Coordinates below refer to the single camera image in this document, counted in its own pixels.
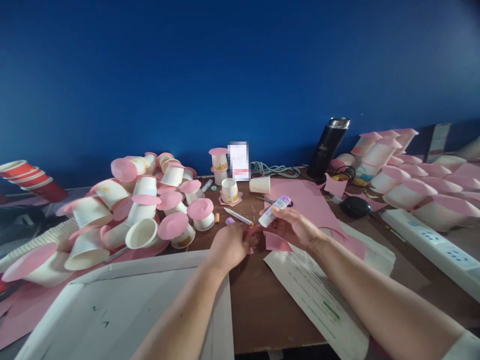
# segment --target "glue stick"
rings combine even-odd
[[[268,208],[267,211],[263,213],[263,215],[258,219],[260,225],[264,228],[268,227],[277,217],[274,215],[272,211],[272,207],[277,207],[279,209],[285,209],[288,204],[290,204],[292,200],[287,195],[282,195],[280,198],[273,203],[272,206]]]

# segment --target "scissors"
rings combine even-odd
[[[259,196],[254,196],[254,198],[258,199],[258,200],[262,200],[262,201],[266,201],[267,203],[270,203],[270,204],[273,204],[275,202],[275,200],[270,200],[268,197],[266,197],[265,195],[261,195],[262,197],[259,197]],[[294,202],[290,202],[288,205],[287,205],[287,208],[291,208],[292,206],[294,205]]]

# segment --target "hand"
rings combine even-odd
[[[289,207],[279,209],[274,206],[271,209],[277,219],[275,219],[265,231],[284,238],[297,248],[308,250],[315,244],[328,238],[327,235],[321,232],[310,220],[299,212]],[[260,215],[263,215],[265,211],[267,211],[267,209],[260,211]]]
[[[250,247],[256,245],[257,240],[252,235],[258,231],[244,223],[221,228],[213,239],[205,263],[225,276],[247,256]]]

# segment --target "white cardboard board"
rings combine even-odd
[[[129,360],[207,252],[115,263],[73,280],[15,360]],[[200,359],[234,359],[228,276],[216,295]]]

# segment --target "black thermos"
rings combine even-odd
[[[308,166],[307,175],[317,179],[319,184],[325,181],[325,173],[329,167],[330,161],[334,157],[340,142],[345,136],[350,124],[350,119],[346,117],[332,117],[328,125],[323,129],[315,153]]]

